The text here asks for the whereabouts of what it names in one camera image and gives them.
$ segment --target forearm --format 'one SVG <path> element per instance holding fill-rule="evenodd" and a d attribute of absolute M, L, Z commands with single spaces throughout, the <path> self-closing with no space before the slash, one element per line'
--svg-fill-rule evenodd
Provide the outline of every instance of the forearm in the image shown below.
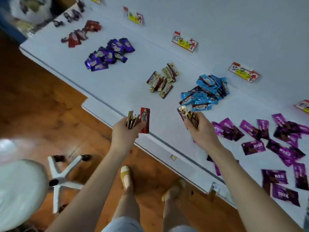
<path fill-rule="evenodd" d="M 211 157 L 236 201 L 248 232 L 303 231 L 237 163 L 229 150 L 224 147 L 215 149 Z"/>
<path fill-rule="evenodd" d="M 108 152 L 93 175 L 46 232 L 94 231 L 118 169 L 126 155 Z"/>

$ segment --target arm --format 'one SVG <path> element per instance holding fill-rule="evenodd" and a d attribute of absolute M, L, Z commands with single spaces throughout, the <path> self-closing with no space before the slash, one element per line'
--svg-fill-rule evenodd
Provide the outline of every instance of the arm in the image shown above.
<path fill-rule="evenodd" d="M 133 129 L 126 127 L 127 117 L 116 123 L 112 145 L 93 175 L 72 202 L 48 227 L 46 232 L 94 231 L 104 203 L 123 160 L 145 126 L 140 122 Z"/>
<path fill-rule="evenodd" d="M 184 123 L 196 143 L 218 165 L 222 177 L 234 197 L 239 215 L 248 232 L 303 232 L 292 218 L 237 163 L 232 152 L 220 143 L 214 126 L 206 117 L 196 113 L 199 126 Z"/>

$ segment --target person's left hand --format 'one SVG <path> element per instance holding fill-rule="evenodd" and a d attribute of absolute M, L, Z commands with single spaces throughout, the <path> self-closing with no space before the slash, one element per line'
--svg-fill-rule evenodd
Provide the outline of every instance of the person's left hand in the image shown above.
<path fill-rule="evenodd" d="M 146 126 L 146 122 L 140 121 L 134 128 L 127 128 L 128 117 L 118 121 L 112 132 L 111 150 L 118 154 L 126 155 L 133 146 L 135 139 L 138 138 L 139 132 Z"/>

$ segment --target white chair leg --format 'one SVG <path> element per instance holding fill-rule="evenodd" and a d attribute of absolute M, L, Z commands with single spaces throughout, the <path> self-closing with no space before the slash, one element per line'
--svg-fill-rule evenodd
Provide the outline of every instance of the white chair leg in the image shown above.
<path fill-rule="evenodd" d="M 57 213 L 59 211 L 59 200 L 60 200 L 60 185 L 54 186 L 54 198 L 52 212 Z"/>
<path fill-rule="evenodd" d="M 77 156 L 75 160 L 72 161 L 72 163 L 69 164 L 69 166 L 66 167 L 66 169 L 60 173 L 60 177 L 67 177 L 72 169 L 82 160 L 82 156 Z"/>
<path fill-rule="evenodd" d="M 56 165 L 56 161 L 54 160 L 54 158 L 52 156 L 48 156 L 47 159 L 48 159 L 50 171 L 52 173 L 52 177 L 53 178 L 58 177 L 59 169 L 58 169 L 58 167 Z"/>
<path fill-rule="evenodd" d="M 81 190 L 84 185 L 80 183 L 68 181 L 68 182 L 62 183 L 61 186 Z"/>

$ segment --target person's right hand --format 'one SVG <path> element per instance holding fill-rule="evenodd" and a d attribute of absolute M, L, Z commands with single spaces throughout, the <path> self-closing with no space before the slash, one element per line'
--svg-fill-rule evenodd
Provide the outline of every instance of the person's right hand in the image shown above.
<path fill-rule="evenodd" d="M 188 119 L 184 120 L 184 124 L 186 125 L 196 144 L 198 144 L 210 155 L 213 151 L 224 148 L 214 131 L 213 124 L 207 120 L 202 112 L 196 112 L 195 115 L 199 121 L 198 129 L 196 129 Z"/>

